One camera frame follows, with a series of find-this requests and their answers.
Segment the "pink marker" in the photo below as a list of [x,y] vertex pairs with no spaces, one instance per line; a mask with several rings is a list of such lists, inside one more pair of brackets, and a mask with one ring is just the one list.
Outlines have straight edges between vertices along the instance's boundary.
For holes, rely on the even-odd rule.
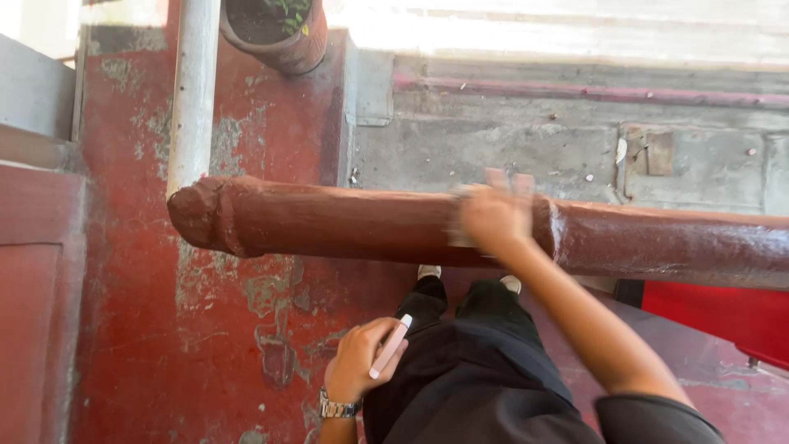
[[378,379],[381,375],[381,371],[387,366],[389,359],[392,359],[392,355],[394,355],[395,350],[397,350],[397,347],[402,342],[402,338],[406,337],[406,332],[410,326],[411,315],[404,314],[402,319],[400,319],[400,324],[398,324],[397,328],[389,335],[386,344],[383,345],[381,354],[376,361],[372,363],[372,367],[370,367],[370,378]]

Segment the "green plant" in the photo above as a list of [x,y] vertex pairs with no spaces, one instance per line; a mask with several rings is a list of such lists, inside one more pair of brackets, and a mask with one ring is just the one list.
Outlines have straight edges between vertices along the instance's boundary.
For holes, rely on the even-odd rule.
[[282,19],[282,32],[288,36],[295,34],[304,23],[304,16],[307,15],[311,3],[311,0],[278,0],[277,4],[285,13],[285,18]]

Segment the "wristwatch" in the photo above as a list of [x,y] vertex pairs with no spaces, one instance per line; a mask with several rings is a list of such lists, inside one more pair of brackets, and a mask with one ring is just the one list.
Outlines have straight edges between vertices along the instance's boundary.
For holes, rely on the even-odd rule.
[[353,418],[361,410],[361,401],[352,404],[340,404],[329,401],[326,396],[326,387],[320,388],[320,417],[321,418]]

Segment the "white pipe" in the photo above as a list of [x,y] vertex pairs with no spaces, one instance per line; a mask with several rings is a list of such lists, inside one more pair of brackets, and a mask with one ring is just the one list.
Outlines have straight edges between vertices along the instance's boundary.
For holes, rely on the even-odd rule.
[[220,4],[181,2],[166,198],[208,175]]

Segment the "sneaker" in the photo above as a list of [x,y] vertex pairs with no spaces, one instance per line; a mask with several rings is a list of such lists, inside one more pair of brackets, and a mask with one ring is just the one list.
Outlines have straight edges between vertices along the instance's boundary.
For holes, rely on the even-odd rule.
[[517,295],[521,294],[521,281],[517,277],[510,274],[502,277],[499,282],[504,284],[504,286],[507,287],[507,290]]
[[425,276],[435,276],[440,278],[441,267],[438,265],[419,265],[419,271],[417,271],[417,280],[420,280]]

